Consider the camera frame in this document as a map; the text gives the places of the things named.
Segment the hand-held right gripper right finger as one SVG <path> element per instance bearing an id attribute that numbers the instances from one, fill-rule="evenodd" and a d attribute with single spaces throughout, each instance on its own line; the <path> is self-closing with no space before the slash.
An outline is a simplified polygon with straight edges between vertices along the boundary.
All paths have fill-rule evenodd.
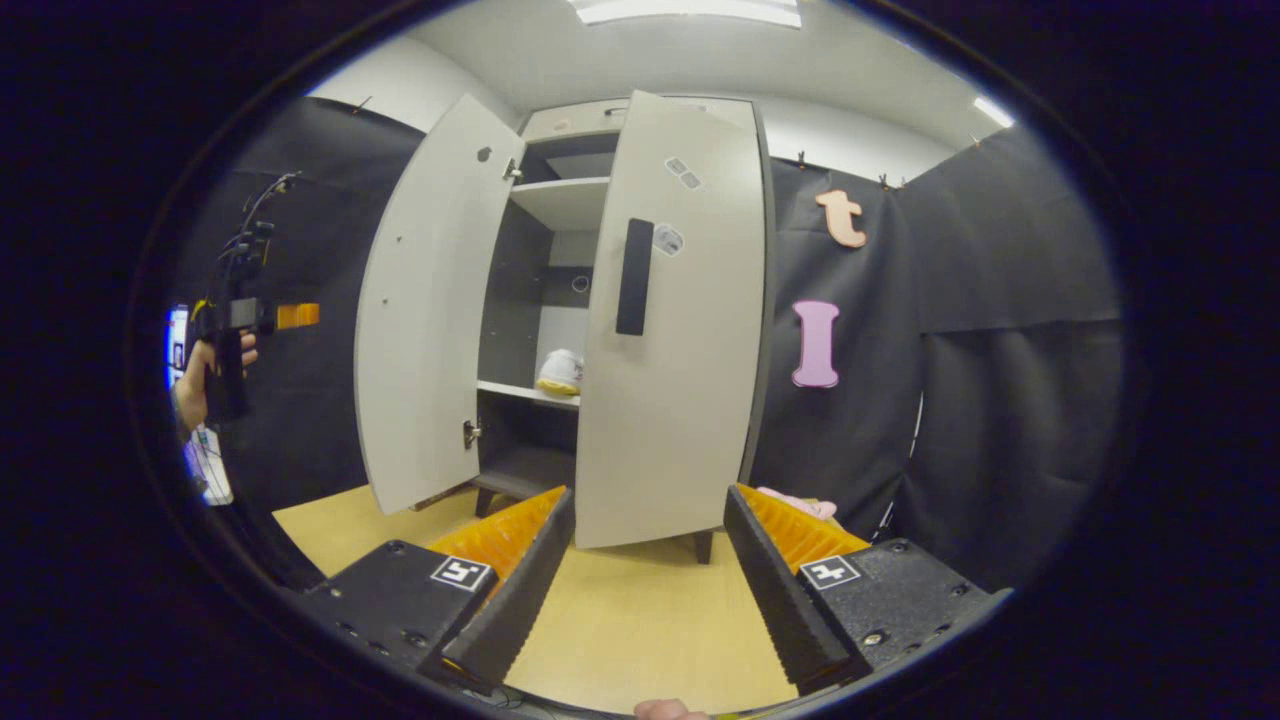
<path id="1" fill-rule="evenodd" d="M 1010 598 L 906 538 L 872 544 L 733 486 L 723 525 L 783 674 L 812 694 L 900 667 L 979 626 Z"/>

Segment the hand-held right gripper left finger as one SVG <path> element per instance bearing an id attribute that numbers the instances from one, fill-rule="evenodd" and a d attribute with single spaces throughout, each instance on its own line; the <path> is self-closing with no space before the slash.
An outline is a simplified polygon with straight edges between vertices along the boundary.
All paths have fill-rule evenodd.
<path id="1" fill-rule="evenodd" d="M 300 607 L 403 676 L 488 694 L 522 651 L 573 525 L 573 492 L 558 486 L 428 547 L 388 541 Z"/>

